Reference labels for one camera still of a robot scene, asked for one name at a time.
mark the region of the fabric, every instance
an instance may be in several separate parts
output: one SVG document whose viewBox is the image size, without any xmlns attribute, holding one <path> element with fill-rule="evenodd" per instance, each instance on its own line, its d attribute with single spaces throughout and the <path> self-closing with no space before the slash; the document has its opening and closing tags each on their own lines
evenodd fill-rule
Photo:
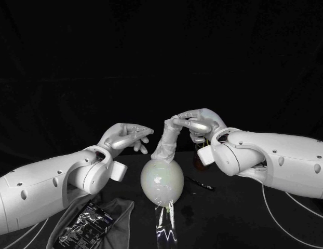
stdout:
<svg viewBox="0 0 323 249">
<path fill-rule="evenodd" d="M 76 199 L 63 213 L 54 230 L 48 237 L 45 249 L 53 249 L 53 244 L 58 235 L 63 232 L 64 227 L 73 220 L 79 211 L 81 210 L 86 202 L 92 199 L 92 202 L 97 204 L 100 209 L 109 214 L 113 219 L 110 230 L 107 231 L 99 249 L 126 249 L 129 248 L 129 215 L 133 209 L 133 201 L 115 198 L 109 203 L 102 204 L 97 194 L 86 195 Z"/>
</svg>

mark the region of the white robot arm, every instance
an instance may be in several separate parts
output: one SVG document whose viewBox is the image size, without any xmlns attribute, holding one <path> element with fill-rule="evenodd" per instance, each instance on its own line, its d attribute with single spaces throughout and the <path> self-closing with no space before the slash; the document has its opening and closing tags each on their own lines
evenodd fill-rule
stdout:
<svg viewBox="0 0 323 249">
<path fill-rule="evenodd" d="M 214 162 L 227 176 L 249 177 L 271 188 L 323 199 L 323 142 L 301 136 L 246 132 L 226 126 L 210 128 L 197 117 L 201 110 L 178 114 L 197 120 L 174 119 L 172 122 L 190 128 L 190 136 L 194 132 L 210 137 L 210 145 L 197 151 L 203 165 Z"/>
<path fill-rule="evenodd" d="M 120 181 L 126 166 L 112 158 L 128 146 L 145 154 L 139 140 L 146 143 L 145 136 L 151 133 L 146 127 L 118 123 L 97 145 L 5 174 L 0 178 L 0 235 L 41 222 L 76 198 L 96 194 L 109 178 Z"/>
</svg>

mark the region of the black table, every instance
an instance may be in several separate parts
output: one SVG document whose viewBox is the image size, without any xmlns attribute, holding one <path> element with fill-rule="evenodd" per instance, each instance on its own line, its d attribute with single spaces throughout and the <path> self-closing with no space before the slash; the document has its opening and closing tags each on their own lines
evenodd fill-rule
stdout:
<svg viewBox="0 0 323 249">
<path fill-rule="evenodd" d="M 268 214 L 260 184 L 245 177 L 229 177 L 216 164 L 206 171 L 197 171 L 191 164 L 193 152 L 175 153 L 184 176 L 213 186 L 214 192 L 188 181 L 174 204 L 174 224 L 178 248 L 310 248 L 281 231 Z M 122 182 L 107 181 L 100 195 L 109 202 L 115 197 L 133 201 L 131 213 L 129 249 L 157 248 L 155 211 L 139 186 L 141 169 L 149 155 L 119 156 L 115 160 L 128 166 Z M 323 219 L 307 212 L 285 193 L 265 187 L 265 196 L 273 217 L 285 230 L 310 244 L 323 246 Z M 308 198 L 297 200 L 314 211 L 317 206 Z M 50 232 L 63 214 L 48 218 L 45 226 L 28 248 L 44 248 Z M 22 249 L 32 239 L 41 224 L 9 249 Z M 3 248 L 28 228 L 0 236 Z"/>
</svg>

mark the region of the wire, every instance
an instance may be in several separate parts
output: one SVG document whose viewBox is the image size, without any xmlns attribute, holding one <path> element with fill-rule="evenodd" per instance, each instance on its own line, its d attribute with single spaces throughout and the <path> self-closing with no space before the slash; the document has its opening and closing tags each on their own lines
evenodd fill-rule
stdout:
<svg viewBox="0 0 323 249">
<path fill-rule="evenodd" d="M 34 227 L 37 225 L 38 225 L 38 223 L 28 229 L 28 231 L 21 235 L 21 237 L 8 246 L 5 246 L 2 249 L 9 248 L 22 239 L 22 237 L 29 233 L 29 231 L 34 229 Z"/>
<path fill-rule="evenodd" d="M 28 245 L 31 244 L 32 240 L 35 239 L 35 237 L 37 237 L 37 235 L 38 235 L 38 233 L 40 233 L 40 231 L 41 231 L 41 229 L 42 229 L 45 223 L 47 223 L 47 220 L 48 220 L 48 218 L 45 219 L 44 224 L 42 224 L 42 226 L 40 227 L 40 230 L 37 231 L 37 234 L 35 234 L 34 238 L 31 239 L 31 241 L 28 242 L 28 244 L 25 245 L 25 247 L 24 247 L 22 249 L 25 249 L 25 248 L 28 247 Z"/>
<path fill-rule="evenodd" d="M 263 196 L 263 201 L 265 201 L 268 213 L 269 213 L 269 215 L 271 215 L 272 220 L 275 221 L 273 215 L 271 214 L 271 211 L 269 211 L 269 208 L 268 208 L 268 202 L 266 202 L 265 192 L 263 192 L 263 184 L 262 184 L 262 196 Z M 304 245 L 307 245 L 307 246 L 310 246 L 310 247 L 312 247 L 312 248 L 320 248 L 320 249 L 323 249 L 321 246 L 315 246 L 315 245 L 307 244 L 304 241 L 301 241 L 298 238 L 295 238 L 295 237 L 284 230 L 282 226 L 278 224 L 276 221 L 275 221 L 275 223 L 276 223 L 278 227 L 281 228 L 281 230 L 285 232 L 285 234 L 286 234 L 294 240 L 297 240 L 299 243 L 302 243 Z"/>
<path fill-rule="evenodd" d="M 312 210 L 310 210 L 291 196 L 289 194 L 285 192 L 285 194 L 288 195 L 288 197 L 294 200 L 294 202 L 307 210 L 310 211 L 314 215 L 317 215 L 318 217 L 323 218 L 323 216 L 320 214 L 317 214 Z"/>
</svg>

